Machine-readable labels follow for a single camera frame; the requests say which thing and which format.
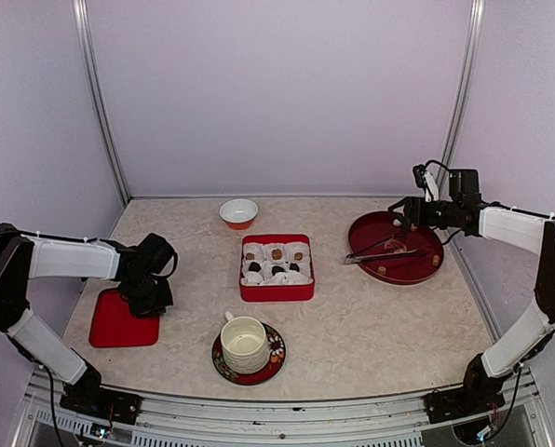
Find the round dark red tray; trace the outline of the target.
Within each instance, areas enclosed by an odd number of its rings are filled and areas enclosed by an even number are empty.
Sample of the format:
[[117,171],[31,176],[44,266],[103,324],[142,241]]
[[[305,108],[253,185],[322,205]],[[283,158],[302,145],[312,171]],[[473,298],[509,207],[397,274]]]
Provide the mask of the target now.
[[[392,217],[386,211],[375,211],[357,218],[348,230],[348,246],[352,254],[375,254],[379,252],[399,252],[430,248],[424,257],[397,260],[373,261],[357,264],[370,276],[395,285],[413,285],[433,277],[442,267],[444,248],[440,238],[428,227],[419,227],[416,232],[398,228],[392,224]],[[434,255],[440,256],[440,263],[432,264]],[[386,273],[377,272],[379,266],[386,267]]]

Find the red box lid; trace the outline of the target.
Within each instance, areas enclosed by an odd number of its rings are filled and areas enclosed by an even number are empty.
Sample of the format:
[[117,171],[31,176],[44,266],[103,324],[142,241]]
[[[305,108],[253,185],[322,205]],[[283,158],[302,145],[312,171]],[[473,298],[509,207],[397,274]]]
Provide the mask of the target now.
[[154,345],[158,341],[160,316],[137,318],[130,314],[116,288],[98,295],[88,342],[95,348],[126,348]]

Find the metal serving tongs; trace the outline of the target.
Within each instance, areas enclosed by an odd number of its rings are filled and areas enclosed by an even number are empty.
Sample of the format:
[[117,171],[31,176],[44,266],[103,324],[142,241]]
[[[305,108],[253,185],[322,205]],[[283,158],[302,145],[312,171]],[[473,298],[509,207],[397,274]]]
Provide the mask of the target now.
[[375,254],[349,254],[344,258],[344,264],[361,264],[364,262],[424,257],[429,253],[430,248],[428,246],[423,246],[409,251],[379,252]]

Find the cream ceramic mug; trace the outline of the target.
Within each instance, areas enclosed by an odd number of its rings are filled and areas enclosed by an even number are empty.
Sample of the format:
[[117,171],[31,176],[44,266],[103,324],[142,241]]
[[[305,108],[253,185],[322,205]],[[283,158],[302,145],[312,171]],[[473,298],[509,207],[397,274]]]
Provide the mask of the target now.
[[234,316],[226,311],[225,324],[220,333],[223,359],[239,374],[260,371],[269,361],[267,332],[261,321],[249,316]]

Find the red chocolate box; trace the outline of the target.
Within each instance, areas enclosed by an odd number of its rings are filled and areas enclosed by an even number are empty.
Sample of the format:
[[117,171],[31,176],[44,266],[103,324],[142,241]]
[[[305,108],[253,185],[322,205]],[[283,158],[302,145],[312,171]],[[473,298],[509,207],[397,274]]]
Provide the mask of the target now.
[[[281,250],[282,258],[274,260],[272,250]],[[294,259],[301,252],[304,258]],[[246,254],[253,253],[254,260]],[[258,263],[259,272],[249,270]],[[296,263],[300,271],[290,270]],[[266,234],[246,236],[242,241],[239,288],[241,298],[249,303],[308,301],[314,296],[316,275],[314,271],[310,238],[304,234]]]

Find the floral dark red saucer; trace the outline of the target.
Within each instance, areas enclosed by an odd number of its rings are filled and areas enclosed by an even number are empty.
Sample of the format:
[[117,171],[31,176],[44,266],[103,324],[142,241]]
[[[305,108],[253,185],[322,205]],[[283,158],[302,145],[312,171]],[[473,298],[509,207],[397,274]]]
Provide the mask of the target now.
[[272,326],[263,324],[270,358],[258,372],[244,374],[233,371],[223,358],[221,336],[217,335],[211,350],[211,359],[216,372],[225,380],[238,386],[257,386],[272,379],[284,366],[287,349],[285,340]]

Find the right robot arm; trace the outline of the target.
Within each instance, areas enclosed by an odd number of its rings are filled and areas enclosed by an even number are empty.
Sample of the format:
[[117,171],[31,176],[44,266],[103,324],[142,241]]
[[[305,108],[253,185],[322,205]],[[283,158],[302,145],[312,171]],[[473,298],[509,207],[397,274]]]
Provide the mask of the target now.
[[502,403],[503,384],[555,333],[555,215],[485,201],[474,169],[447,169],[446,176],[449,192],[440,196],[428,165],[414,166],[421,196],[406,196],[388,212],[407,230],[456,229],[485,241],[481,249],[460,243],[456,252],[504,332],[469,362],[460,387],[426,398],[432,413],[472,414]]

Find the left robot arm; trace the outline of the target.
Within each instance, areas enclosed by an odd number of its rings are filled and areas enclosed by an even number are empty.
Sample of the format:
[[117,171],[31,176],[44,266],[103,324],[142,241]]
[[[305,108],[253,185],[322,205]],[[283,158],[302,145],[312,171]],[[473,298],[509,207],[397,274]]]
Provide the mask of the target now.
[[92,414],[110,395],[101,374],[33,311],[28,289],[40,279],[113,281],[137,318],[163,314],[173,303],[169,278],[179,253],[150,233],[132,246],[101,238],[75,238],[20,230],[0,223],[0,332],[29,361],[58,377],[66,392]]

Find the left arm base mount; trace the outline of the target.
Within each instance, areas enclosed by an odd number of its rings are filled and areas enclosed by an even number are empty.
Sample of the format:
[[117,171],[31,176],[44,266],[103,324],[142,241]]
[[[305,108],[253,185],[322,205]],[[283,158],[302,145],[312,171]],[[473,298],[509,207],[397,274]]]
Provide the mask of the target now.
[[105,419],[110,423],[133,426],[142,406],[142,397],[107,388],[98,389],[90,397],[80,395],[77,391],[65,391],[60,406],[76,413]]

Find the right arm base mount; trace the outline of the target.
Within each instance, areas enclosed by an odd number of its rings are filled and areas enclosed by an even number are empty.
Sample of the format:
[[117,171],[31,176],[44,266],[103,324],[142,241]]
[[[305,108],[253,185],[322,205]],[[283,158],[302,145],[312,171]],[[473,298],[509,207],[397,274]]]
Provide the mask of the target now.
[[486,413],[494,406],[503,407],[506,401],[501,393],[486,397],[482,401],[467,400],[463,389],[458,387],[428,393],[424,396],[424,403],[429,423],[437,424]]

